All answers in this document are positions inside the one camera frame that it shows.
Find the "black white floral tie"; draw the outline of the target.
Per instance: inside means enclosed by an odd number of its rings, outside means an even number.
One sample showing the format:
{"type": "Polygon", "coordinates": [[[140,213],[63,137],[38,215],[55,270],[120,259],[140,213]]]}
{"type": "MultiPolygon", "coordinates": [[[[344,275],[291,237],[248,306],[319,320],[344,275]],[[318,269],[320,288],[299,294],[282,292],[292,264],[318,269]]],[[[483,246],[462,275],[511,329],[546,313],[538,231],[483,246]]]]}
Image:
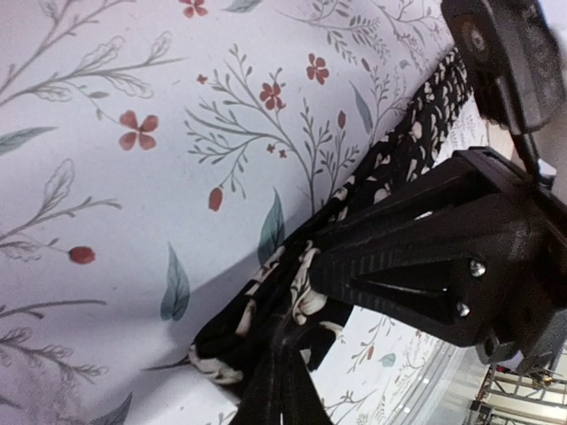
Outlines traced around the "black white floral tie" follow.
{"type": "Polygon", "coordinates": [[[470,99],[472,88],[458,49],[452,48],[414,94],[400,123],[375,142],[324,207],[290,236],[280,230],[262,243],[260,270],[195,336],[187,360],[220,385],[249,380],[276,331],[319,367],[353,308],[312,290],[307,280],[315,232],[360,213],[427,173],[470,99]]]}

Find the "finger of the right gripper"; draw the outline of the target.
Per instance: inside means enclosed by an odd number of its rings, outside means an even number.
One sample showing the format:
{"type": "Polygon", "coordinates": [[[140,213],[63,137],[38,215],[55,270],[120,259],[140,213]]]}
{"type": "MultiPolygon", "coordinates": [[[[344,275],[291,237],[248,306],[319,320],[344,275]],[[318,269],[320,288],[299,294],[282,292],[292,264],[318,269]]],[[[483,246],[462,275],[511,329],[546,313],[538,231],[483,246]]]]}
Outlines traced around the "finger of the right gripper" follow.
{"type": "Polygon", "coordinates": [[[328,266],[531,264],[539,257],[532,179],[494,150],[457,151],[325,231],[328,266]]]}
{"type": "Polygon", "coordinates": [[[509,293],[532,254],[527,229],[350,236],[319,232],[314,289],[461,347],[512,346],[509,293]]]}

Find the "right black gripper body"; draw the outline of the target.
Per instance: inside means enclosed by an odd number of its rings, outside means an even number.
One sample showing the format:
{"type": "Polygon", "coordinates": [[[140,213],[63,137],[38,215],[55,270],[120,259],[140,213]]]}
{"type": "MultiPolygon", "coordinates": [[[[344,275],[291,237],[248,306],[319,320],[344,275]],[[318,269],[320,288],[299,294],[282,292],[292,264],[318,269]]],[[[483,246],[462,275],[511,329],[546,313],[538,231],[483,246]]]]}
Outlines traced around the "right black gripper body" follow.
{"type": "Polygon", "coordinates": [[[476,347],[483,363],[517,372],[546,367],[566,342],[566,206],[547,190],[524,200],[521,210],[531,214],[517,233],[524,258],[504,262],[510,285],[476,347]]]}

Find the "front metal rail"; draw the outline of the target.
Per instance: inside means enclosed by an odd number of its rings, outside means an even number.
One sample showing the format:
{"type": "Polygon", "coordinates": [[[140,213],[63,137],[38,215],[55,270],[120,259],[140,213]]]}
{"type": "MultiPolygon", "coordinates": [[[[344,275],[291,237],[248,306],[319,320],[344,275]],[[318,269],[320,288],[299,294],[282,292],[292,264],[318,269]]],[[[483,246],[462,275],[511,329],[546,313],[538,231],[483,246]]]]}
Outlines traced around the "front metal rail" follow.
{"type": "Polygon", "coordinates": [[[452,425],[467,421],[488,366],[473,348],[442,343],[393,410],[387,424],[452,425]]]}

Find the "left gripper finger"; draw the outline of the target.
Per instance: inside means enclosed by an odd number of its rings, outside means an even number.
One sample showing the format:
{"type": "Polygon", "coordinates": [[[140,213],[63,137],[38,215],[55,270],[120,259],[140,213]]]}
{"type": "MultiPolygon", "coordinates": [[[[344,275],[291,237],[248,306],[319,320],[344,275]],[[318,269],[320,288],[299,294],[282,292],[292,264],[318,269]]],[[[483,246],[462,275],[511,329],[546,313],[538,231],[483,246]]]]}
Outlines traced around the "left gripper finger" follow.
{"type": "Polygon", "coordinates": [[[304,333],[289,321],[272,336],[241,398],[233,424],[329,424],[298,341],[304,333]]]}

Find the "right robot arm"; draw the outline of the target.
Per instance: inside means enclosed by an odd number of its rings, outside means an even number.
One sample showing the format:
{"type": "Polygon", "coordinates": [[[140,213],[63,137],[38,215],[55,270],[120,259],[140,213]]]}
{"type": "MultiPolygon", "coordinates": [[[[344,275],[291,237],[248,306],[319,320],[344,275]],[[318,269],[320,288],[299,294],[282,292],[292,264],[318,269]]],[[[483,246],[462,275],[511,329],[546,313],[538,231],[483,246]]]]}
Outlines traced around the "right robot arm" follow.
{"type": "Polygon", "coordinates": [[[480,113],[520,165],[456,151],[388,198],[315,235],[314,290],[384,313],[485,364],[526,375],[566,339],[566,203],[534,133],[566,102],[560,48],[536,1],[445,1],[480,113]]]}

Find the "floral table mat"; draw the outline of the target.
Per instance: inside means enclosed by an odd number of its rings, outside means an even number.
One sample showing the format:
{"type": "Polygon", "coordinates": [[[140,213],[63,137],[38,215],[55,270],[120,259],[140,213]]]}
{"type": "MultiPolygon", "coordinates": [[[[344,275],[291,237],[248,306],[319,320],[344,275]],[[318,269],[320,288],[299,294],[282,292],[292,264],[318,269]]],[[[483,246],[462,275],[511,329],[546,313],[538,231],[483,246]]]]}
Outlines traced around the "floral table mat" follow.
{"type": "Polygon", "coordinates": [[[4,1],[1,421],[258,424],[198,357],[452,40],[437,1],[4,1]]]}

